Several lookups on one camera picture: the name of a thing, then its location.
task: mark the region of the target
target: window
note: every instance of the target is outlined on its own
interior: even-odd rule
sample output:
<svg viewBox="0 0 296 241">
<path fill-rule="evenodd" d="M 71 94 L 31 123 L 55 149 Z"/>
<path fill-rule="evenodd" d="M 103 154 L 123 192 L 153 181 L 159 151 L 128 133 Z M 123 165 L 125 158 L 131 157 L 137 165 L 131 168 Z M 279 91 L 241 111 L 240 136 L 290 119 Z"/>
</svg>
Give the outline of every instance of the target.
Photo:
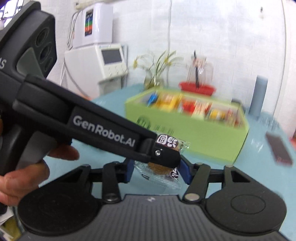
<svg viewBox="0 0 296 241">
<path fill-rule="evenodd" d="M 12 17 L 22 8 L 23 4 L 24 0 L 10 0 L 0 9 L 0 18 L 4 17 L 5 27 L 11 21 Z"/>
</svg>

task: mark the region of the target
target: brown label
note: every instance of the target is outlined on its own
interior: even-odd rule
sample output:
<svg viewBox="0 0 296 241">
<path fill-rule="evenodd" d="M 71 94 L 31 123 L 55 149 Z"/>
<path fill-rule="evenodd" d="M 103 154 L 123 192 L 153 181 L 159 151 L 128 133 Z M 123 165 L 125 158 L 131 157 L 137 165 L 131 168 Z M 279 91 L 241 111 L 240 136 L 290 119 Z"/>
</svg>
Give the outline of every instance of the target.
<svg viewBox="0 0 296 241">
<path fill-rule="evenodd" d="M 176 138 L 171 137 L 166 134 L 161 134 L 158 136 L 156 143 L 166 146 L 168 148 L 174 149 L 179 145 L 179 142 Z"/>
</svg>

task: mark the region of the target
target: camera lens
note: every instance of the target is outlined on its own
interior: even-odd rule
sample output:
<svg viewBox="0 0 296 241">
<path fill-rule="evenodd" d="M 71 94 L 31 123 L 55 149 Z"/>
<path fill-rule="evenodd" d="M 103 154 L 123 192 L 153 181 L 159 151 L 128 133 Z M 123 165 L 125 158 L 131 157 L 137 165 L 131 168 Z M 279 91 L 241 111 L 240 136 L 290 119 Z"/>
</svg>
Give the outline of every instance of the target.
<svg viewBox="0 0 296 241">
<path fill-rule="evenodd" d="M 48 44 L 48 45 L 45 46 L 45 48 L 42 50 L 42 52 L 40 54 L 39 60 L 41 62 L 43 62 L 47 58 L 47 56 L 49 55 L 51 49 L 52 49 L 52 45 L 51 44 Z"/>
<path fill-rule="evenodd" d="M 49 30 L 47 28 L 45 28 L 39 33 L 39 35 L 37 36 L 37 39 L 36 39 L 37 47 L 40 46 L 43 43 L 43 41 L 46 39 L 48 32 L 49 32 Z"/>
<path fill-rule="evenodd" d="M 51 66 L 51 64 L 52 64 L 52 58 L 50 58 L 47 62 L 46 62 L 46 64 L 45 64 L 45 66 L 44 66 L 44 72 L 47 72 L 48 70 L 49 70 L 49 68 L 50 68 L 50 66 Z"/>
</svg>

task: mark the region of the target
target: blue cylinder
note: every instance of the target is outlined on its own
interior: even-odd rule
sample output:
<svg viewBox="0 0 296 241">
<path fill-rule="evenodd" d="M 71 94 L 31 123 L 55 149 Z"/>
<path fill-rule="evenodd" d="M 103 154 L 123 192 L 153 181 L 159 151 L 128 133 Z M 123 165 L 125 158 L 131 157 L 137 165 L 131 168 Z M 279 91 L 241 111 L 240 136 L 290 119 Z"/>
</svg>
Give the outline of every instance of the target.
<svg viewBox="0 0 296 241">
<path fill-rule="evenodd" d="M 268 83 L 267 78 L 257 76 L 253 98 L 252 98 L 252 102 L 249 110 L 249 114 L 254 117 L 260 116 L 265 94 L 266 94 L 267 83 Z"/>
</svg>

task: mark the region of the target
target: machine display screen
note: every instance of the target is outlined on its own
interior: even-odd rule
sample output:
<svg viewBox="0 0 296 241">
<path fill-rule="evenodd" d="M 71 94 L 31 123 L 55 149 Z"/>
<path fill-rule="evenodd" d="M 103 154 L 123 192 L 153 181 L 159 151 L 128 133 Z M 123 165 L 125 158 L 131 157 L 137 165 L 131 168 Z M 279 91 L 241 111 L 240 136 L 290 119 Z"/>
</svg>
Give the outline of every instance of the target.
<svg viewBox="0 0 296 241">
<path fill-rule="evenodd" d="M 122 62 L 119 49 L 102 50 L 105 64 Z"/>
</svg>

